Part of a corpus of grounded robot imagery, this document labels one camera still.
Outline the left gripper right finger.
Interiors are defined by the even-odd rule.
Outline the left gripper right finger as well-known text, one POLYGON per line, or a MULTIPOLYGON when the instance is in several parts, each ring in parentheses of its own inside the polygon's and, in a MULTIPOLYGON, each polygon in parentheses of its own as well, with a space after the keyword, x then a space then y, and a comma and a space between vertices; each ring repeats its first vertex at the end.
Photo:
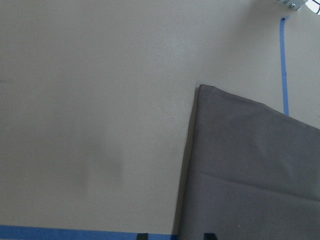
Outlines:
POLYGON ((212 232, 206 232, 203 234, 203 240, 216 240, 216 234, 212 232))

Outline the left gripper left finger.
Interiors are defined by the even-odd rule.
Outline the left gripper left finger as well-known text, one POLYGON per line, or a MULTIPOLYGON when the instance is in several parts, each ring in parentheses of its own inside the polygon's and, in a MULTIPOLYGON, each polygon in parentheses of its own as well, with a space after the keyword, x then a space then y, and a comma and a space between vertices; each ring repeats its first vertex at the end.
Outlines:
POLYGON ((148 240, 147 233, 138 233, 136 236, 136 240, 148 240))

